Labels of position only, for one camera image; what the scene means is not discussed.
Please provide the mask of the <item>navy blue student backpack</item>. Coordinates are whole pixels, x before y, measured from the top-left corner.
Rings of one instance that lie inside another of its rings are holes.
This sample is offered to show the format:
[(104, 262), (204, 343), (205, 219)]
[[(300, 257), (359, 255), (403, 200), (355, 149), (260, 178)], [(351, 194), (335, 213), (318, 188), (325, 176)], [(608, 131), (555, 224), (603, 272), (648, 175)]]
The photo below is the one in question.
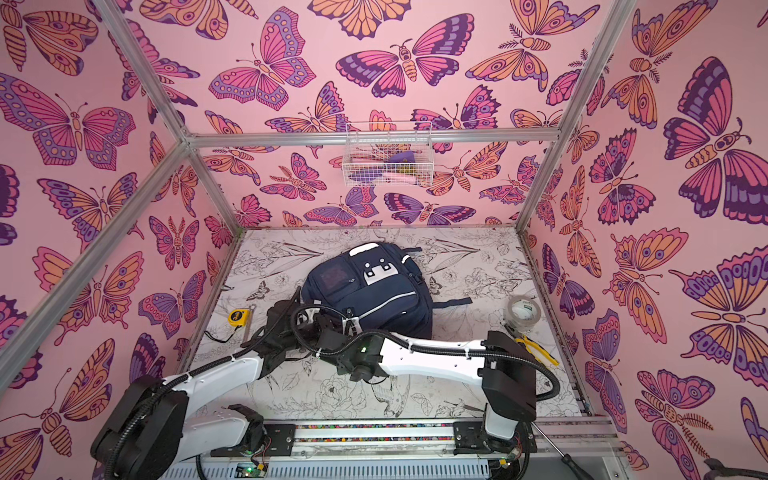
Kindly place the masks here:
[(430, 339), (435, 310), (470, 305), (472, 299), (434, 301), (415, 261), (421, 252), (385, 242), (358, 245), (311, 270), (301, 298), (340, 312), (359, 331)]

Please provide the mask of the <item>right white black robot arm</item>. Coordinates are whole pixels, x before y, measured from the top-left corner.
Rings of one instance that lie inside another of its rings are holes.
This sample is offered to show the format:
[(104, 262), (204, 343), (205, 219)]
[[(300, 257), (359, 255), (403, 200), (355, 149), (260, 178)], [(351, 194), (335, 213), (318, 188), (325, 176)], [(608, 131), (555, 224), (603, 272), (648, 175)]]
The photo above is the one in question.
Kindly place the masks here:
[(344, 337), (326, 330), (313, 354), (353, 381), (403, 375), (429, 376), (477, 387), (485, 396), (487, 436), (510, 441), (519, 426), (537, 419), (537, 405), (560, 394), (557, 376), (507, 334), (445, 342), (383, 330)]

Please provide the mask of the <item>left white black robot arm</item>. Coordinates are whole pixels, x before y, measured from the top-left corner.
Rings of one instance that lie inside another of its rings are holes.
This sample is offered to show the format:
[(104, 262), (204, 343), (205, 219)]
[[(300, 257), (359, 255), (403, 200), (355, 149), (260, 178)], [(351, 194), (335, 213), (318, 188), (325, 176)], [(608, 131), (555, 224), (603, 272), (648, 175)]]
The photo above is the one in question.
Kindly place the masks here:
[(91, 446), (106, 479), (158, 479), (174, 464), (200, 463), (213, 450), (260, 454), (268, 444), (264, 418), (236, 403), (219, 415), (197, 410), (235, 388), (260, 380), (292, 350), (320, 351), (325, 333), (342, 334), (346, 317), (319, 303), (277, 302), (267, 322), (239, 350), (164, 379), (133, 381)]

